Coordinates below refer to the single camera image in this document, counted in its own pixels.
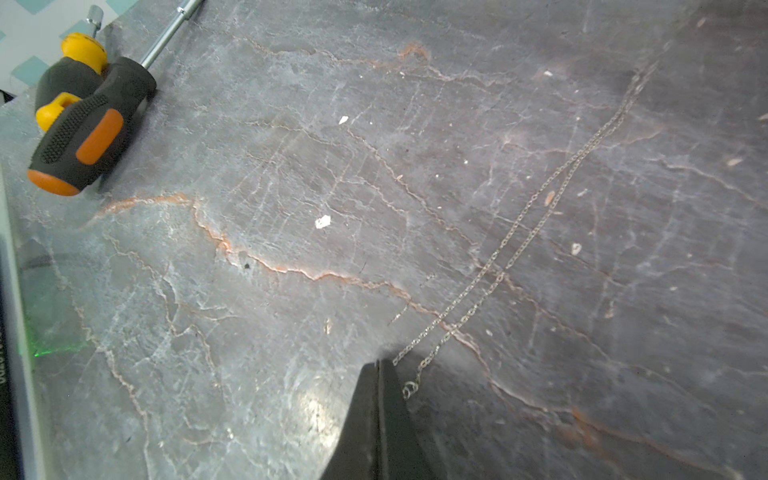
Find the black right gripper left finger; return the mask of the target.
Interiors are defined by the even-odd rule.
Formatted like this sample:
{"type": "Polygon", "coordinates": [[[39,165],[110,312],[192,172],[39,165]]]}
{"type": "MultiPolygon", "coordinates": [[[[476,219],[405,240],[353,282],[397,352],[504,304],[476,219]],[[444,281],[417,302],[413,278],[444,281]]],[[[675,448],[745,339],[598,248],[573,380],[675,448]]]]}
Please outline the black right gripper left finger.
{"type": "Polygon", "coordinates": [[[321,479],[379,478],[378,381],[379,365],[364,365],[321,479]]]}

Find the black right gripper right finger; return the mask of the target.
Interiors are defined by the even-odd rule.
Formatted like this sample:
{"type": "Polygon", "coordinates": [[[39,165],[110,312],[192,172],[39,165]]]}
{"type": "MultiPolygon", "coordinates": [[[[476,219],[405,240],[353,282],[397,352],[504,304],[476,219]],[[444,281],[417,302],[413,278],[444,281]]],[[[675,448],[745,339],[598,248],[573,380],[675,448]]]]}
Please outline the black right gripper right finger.
{"type": "Polygon", "coordinates": [[[419,444],[390,360],[379,361],[379,478],[437,479],[419,444]]]}

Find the orange black screwdriver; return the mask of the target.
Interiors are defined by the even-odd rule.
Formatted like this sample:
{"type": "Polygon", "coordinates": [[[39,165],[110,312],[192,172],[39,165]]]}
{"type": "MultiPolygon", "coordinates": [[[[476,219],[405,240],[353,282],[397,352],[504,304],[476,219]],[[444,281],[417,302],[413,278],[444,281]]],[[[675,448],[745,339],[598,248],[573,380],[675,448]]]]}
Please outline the orange black screwdriver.
{"type": "Polygon", "coordinates": [[[75,196],[114,167],[131,119],[156,91],[150,66],[200,5],[183,2],[139,62],[108,60],[95,38],[101,9],[89,10],[89,32],[68,35],[61,44],[62,57],[38,82],[35,119],[43,137],[27,170],[31,183],[55,195],[75,196]]]}

